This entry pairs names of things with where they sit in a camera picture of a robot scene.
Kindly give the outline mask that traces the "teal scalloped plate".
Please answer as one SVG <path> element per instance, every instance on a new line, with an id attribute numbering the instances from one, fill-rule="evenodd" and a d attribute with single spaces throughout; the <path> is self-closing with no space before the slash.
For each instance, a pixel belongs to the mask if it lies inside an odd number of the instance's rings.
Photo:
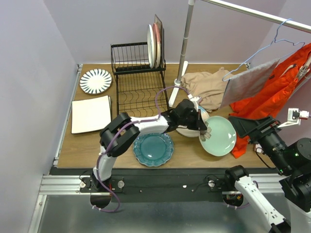
<path id="1" fill-rule="evenodd" d="M 167 133 L 150 133 L 139 136 L 133 143 L 133 153 L 138 162 L 147 167 L 159 167 L 173 155 L 174 144 Z"/>

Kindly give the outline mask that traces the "mint green plate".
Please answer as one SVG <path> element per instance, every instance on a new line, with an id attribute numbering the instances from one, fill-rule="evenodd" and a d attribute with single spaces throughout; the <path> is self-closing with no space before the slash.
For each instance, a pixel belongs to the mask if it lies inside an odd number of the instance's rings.
<path id="1" fill-rule="evenodd" d="M 216 157 L 230 153 L 235 147 L 237 135 L 229 120 L 222 116 L 211 116 L 205 124 L 207 130 L 199 136 L 203 149 Z"/>

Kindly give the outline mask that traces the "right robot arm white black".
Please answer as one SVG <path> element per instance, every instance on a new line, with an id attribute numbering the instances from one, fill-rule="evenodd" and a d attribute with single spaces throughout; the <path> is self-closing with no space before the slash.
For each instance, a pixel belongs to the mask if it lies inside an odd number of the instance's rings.
<path id="1" fill-rule="evenodd" d="M 224 186 L 241 192 L 270 233 L 309 233 L 311 231 L 311 140 L 301 138 L 287 146 L 278 135 L 281 124 L 268 116 L 246 119 L 230 116 L 240 138 L 249 137 L 251 144 L 260 144 L 275 165 L 279 181 L 290 209 L 290 220 L 280 214 L 253 183 L 243 166 L 225 171 Z"/>

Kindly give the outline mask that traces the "beige plate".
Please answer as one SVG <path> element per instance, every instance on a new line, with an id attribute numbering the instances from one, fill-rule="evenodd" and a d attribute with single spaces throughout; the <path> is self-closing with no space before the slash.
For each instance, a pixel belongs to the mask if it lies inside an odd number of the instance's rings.
<path id="1" fill-rule="evenodd" d="M 206 122 L 206 120 L 209 118 L 209 113 L 202 106 L 198 106 L 198 109 L 200 109 L 200 111 L 201 111 L 201 117 L 202 117 L 203 122 Z M 185 137 L 193 138 L 193 137 L 199 136 L 198 131 L 189 130 L 184 126 L 177 128 L 176 131 Z"/>

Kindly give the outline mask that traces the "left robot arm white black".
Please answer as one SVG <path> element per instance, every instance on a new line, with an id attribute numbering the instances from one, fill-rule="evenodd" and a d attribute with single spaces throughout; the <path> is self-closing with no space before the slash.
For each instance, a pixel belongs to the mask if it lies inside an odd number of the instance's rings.
<path id="1" fill-rule="evenodd" d="M 184 126 L 189 130 L 207 130 L 198 108 L 202 99 L 182 100 L 175 108 L 151 117 L 130 117 L 119 114 L 100 131 L 100 153 L 91 175 L 91 186 L 98 192 L 107 187 L 116 158 L 124 154 L 138 136 L 150 133 L 169 133 Z"/>

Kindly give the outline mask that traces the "white blue striped plate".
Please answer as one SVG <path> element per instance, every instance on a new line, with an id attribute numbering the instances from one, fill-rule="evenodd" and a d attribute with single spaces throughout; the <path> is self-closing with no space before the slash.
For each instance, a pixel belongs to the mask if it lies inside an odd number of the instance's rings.
<path id="1" fill-rule="evenodd" d="M 112 75 L 105 69 L 92 69 L 82 75 L 79 86 L 83 92 L 97 95 L 105 92 L 112 84 Z"/>

